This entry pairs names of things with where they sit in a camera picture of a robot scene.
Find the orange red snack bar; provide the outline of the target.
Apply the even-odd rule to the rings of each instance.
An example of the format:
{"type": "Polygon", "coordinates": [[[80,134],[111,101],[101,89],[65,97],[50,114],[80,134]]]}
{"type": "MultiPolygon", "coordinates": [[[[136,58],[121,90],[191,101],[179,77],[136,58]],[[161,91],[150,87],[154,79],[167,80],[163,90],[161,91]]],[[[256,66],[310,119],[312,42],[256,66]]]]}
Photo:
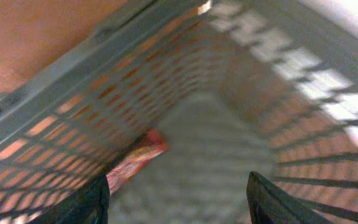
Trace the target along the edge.
{"type": "Polygon", "coordinates": [[[106,174],[110,195],[118,191],[151,160],[168,149],[169,145],[158,129],[148,130],[135,149],[106,174]]]}

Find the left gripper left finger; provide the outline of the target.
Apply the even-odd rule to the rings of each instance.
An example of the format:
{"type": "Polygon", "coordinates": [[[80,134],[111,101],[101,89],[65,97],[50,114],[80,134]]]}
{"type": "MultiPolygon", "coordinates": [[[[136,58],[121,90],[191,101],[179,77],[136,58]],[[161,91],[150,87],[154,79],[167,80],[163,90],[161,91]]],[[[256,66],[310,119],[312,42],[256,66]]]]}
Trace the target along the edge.
{"type": "Polygon", "coordinates": [[[107,224],[109,199],[107,178],[100,175],[29,224],[107,224]]]}

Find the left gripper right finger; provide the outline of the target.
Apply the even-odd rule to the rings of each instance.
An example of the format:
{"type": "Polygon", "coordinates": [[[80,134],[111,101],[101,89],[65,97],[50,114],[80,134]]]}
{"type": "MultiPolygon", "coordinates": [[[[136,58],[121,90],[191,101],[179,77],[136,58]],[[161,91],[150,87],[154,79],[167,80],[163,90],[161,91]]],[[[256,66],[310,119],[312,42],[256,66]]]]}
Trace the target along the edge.
{"type": "Polygon", "coordinates": [[[330,224],[258,172],[249,173],[247,201],[253,224],[330,224]]]}

